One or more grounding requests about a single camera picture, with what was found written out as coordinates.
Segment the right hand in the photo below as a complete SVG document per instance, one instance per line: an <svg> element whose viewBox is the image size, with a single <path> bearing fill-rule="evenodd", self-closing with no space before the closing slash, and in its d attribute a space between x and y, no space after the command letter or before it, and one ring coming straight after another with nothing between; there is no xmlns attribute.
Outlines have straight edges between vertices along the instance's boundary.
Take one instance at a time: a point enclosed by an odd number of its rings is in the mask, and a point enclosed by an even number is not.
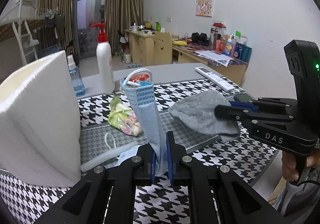
<svg viewBox="0 0 320 224"><path fill-rule="evenodd" d="M319 149L315 149L309 157L306 158L305 166L311 168L319 167ZM296 181L299 178L299 173L296 170L296 158L294 155L287 152L282 152L282 176L287 181Z"/></svg>

